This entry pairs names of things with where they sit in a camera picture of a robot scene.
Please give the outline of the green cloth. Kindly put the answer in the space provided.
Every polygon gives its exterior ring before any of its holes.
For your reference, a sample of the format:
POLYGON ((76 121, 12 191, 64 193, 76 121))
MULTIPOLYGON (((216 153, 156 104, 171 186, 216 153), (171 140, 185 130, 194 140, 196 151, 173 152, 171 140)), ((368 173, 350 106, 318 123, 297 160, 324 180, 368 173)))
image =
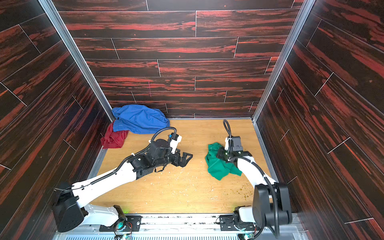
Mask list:
POLYGON ((208 154, 206 155, 205 160, 208 165, 209 174, 218 181, 222 180, 228 174, 241 176, 242 172, 236 168, 233 163, 228 163, 217 157, 221 147, 222 145, 219 143, 208 145, 208 154))

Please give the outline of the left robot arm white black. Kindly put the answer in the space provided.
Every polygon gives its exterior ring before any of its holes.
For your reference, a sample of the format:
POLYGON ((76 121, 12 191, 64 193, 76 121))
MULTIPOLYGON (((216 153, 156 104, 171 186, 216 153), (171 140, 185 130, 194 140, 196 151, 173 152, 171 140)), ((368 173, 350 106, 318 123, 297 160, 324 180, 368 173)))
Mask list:
POLYGON ((136 181, 158 168, 172 164, 184 168, 193 155, 181 153, 178 141, 158 139, 136 154, 123 159, 115 169, 74 184, 61 184, 52 206, 57 230, 65 233, 80 225, 102 225, 116 232, 126 229, 127 218, 118 205, 101 207, 91 202, 105 193, 136 181))

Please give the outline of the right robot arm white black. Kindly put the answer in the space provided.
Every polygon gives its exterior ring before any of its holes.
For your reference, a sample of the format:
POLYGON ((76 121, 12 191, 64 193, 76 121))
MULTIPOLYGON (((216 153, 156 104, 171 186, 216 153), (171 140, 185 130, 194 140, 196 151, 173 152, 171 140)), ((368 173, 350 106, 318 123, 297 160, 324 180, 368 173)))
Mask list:
POLYGON ((243 150, 240 137, 227 137, 217 157, 234 164, 254 188, 252 205, 235 208, 228 227, 233 225, 238 231, 254 230, 253 234, 241 236, 242 240, 256 239, 265 228, 279 238, 280 227, 291 224, 293 220, 287 185, 276 182, 261 169, 252 155, 243 150))

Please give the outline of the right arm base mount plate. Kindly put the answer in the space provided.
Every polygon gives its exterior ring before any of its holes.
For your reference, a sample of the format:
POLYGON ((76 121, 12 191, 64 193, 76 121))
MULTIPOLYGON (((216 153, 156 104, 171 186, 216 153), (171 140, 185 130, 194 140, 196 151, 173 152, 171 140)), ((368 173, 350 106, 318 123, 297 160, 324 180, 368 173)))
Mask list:
POLYGON ((232 215, 220 215, 216 221, 223 232, 255 231, 254 223, 242 222, 240 218, 232 215))

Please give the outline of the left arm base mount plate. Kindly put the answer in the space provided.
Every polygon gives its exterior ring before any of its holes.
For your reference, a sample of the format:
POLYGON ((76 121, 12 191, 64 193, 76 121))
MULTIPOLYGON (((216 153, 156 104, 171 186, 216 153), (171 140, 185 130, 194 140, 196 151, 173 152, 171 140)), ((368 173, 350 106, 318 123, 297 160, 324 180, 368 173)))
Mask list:
POLYGON ((118 220, 111 227, 101 225, 100 232, 122 233, 138 232, 141 227, 142 216, 126 215, 124 219, 118 220))

